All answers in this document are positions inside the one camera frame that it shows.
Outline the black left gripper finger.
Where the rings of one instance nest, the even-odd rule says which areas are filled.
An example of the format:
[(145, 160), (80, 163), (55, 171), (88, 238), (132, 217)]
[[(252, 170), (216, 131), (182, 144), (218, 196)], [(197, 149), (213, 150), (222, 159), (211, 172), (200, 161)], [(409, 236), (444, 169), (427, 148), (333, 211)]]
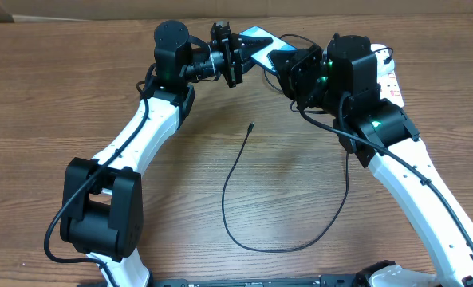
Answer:
[(242, 74), (246, 74), (254, 67), (255, 63), (252, 57), (247, 54), (247, 52), (241, 52), (240, 57)]
[(252, 37), (241, 34), (238, 36), (238, 40), (244, 49), (256, 50), (264, 49), (274, 42), (271, 37)]

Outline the blue Galaxy smartphone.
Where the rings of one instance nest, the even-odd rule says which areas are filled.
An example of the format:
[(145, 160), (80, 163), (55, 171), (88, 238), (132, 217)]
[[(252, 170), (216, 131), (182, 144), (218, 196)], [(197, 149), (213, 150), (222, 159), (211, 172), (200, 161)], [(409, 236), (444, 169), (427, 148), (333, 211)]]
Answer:
[(262, 68), (264, 68), (267, 72), (276, 75), (277, 71), (271, 62), (269, 58), (269, 53), (272, 51), (294, 51), (296, 48), (289, 43), (283, 41), (282, 39), (279, 39), (272, 33), (269, 33), (268, 31), (264, 30), (263, 28), (259, 26), (252, 26), (249, 29), (246, 29), (240, 33), (243, 36), (249, 36), (249, 37), (269, 37), (273, 40), (271, 44), (269, 44), (267, 47), (259, 50), (257, 53), (254, 53), (251, 58), (253, 61), (257, 64), (260, 65)]

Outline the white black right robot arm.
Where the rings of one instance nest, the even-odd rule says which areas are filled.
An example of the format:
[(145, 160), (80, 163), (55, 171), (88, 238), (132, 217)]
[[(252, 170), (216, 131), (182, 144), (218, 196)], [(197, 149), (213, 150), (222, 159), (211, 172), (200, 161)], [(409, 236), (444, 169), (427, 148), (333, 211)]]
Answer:
[(268, 58), (301, 114), (320, 108), (333, 116), (328, 131), (386, 187), (424, 244), (435, 274), (401, 284), (473, 286), (473, 222), (404, 110), (392, 50), (336, 34), (326, 48), (274, 50)]

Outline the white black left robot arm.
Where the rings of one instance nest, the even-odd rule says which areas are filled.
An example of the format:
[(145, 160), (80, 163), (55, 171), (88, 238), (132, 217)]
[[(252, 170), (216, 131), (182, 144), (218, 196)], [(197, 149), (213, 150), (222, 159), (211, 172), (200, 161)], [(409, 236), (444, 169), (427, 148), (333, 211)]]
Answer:
[(91, 159), (73, 159), (65, 171), (62, 207), (52, 221), (61, 239), (94, 263), (103, 286), (149, 286), (152, 275), (136, 248), (144, 211), (141, 178), (161, 145), (191, 111), (194, 85), (223, 77), (231, 88), (253, 66), (252, 57), (273, 38), (251, 30), (236, 34), (216, 22), (205, 42), (179, 21), (154, 32), (155, 62), (136, 84), (140, 104), (120, 134)]

